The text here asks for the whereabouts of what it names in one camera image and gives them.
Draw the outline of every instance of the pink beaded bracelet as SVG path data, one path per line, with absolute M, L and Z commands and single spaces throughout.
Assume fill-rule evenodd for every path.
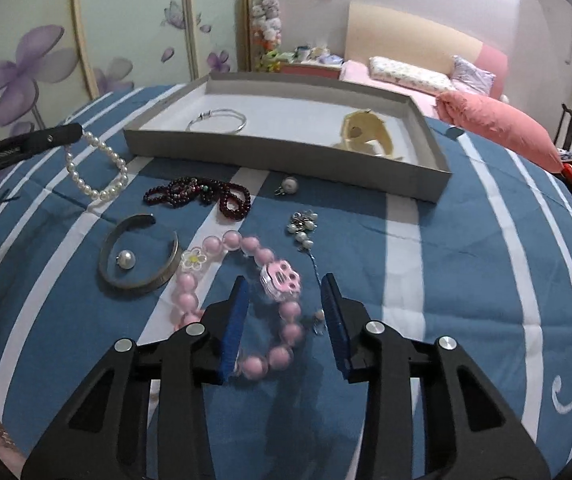
M 304 337 L 304 329 L 297 322 L 301 316 L 299 296 L 301 279 L 286 260 L 277 260 L 274 253 L 261 246 L 259 238 L 242 237 L 238 231 L 227 231 L 222 238 L 209 236 L 201 247 L 193 247 L 181 255 L 181 264 L 177 270 L 177 286 L 171 296 L 175 306 L 171 313 L 171 322 L 175 331 L 190 323 L 201 320 L 203 310 L 199 308 L 199 298 L 195 290 L 199 277 L 208 264 L 220 258 L 224 251 L 241 249 L 246 257 L 253 257 L 259 267 L 259 280 L 266 295 L 279 303 L 278 313 L 283 325 L 280 336 L 281 344 L 270 349 L 266 356 L 241 352 L 237 357 L 235 371 L 249 380 L 260 380 L 269 369 L 284 370 L 293 359 L 291 348 Z

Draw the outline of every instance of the dark red beaded bracelet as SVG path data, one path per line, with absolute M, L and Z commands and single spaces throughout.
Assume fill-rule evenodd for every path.
M 234 193 L 237 191 L 243 198 Z M 219 199 L 219 210 L 231 220 L 240 221 L 250 212 L 250 192 L 239 184 L 212 180 L 211 178 L 196 178 L 183 176 L 172 180 L 168 186 L 157 186 L 144 194 L 144 203 L 156 205 L 168 203 L 173 208 L 181 207 L 195 199 L 202 204 L 211 204 Z

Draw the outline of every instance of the pink bedsheet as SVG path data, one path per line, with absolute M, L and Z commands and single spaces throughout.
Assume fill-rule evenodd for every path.
M 341 67 L 341 80 L 348 81 L 349 83 L 358 83 L 360 85 L 373 86 L 384 90 L 397 92 L 398 94 L 409 95 L 415 101 L 415 104 L 426 117 L 439 119 L 437 110 L 435 108 L 435 97 L 432 95 L 404 88 L 392 83 L 384 83 L 383 81 L 375 81 L 370 78 L 368 67 L 364 63 L 358 61 L 348 60 Z

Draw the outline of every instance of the white flower charm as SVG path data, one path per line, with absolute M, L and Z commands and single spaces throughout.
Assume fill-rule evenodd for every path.
M 192 249 L 181 253 L 181 269 L 199 272 L 207 259 L 208 257 L 201 250 L 201 247 L 193 247 Z

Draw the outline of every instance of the pink headboard edge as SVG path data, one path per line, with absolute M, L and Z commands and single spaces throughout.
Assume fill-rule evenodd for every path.
M 488 70 L 497 76 L 491 88 L 490 97 L 499 99 L 502 93 L 504 93 L 504 82 L 508 75 L 508 56 L 484 43 L 474 65 L 482 70 Z

